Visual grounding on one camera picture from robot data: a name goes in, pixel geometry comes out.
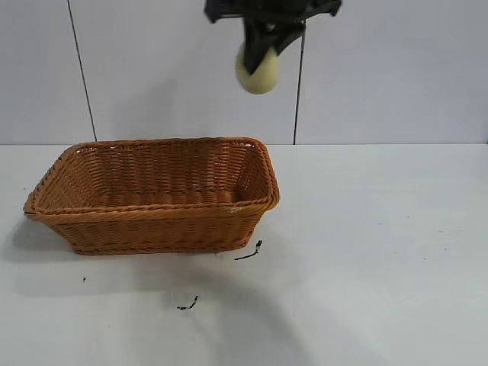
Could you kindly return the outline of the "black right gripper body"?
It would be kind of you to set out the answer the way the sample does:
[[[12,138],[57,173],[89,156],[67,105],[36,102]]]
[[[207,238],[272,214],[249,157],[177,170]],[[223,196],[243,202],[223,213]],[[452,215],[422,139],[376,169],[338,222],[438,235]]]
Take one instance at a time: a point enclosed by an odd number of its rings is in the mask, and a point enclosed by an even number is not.
[[[212,24],[235,18],[291,26],[318,14],[335,17],[341,6],[341,0],[206,0],[204,13]]]

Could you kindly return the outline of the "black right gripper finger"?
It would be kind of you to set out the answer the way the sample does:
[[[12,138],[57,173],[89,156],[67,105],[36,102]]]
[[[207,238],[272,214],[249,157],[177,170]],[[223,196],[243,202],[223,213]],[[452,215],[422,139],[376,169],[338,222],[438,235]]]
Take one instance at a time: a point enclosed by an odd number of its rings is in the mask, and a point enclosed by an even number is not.
[[[268,24],[256,18],[244,18],[244,59],[243,65],[248,74],[255,73],[272,45]]]
[[[280,56],[295,40],[305,34],[306,24],[304,21],[287,24],[271,25],[271,45],[277,56]]]

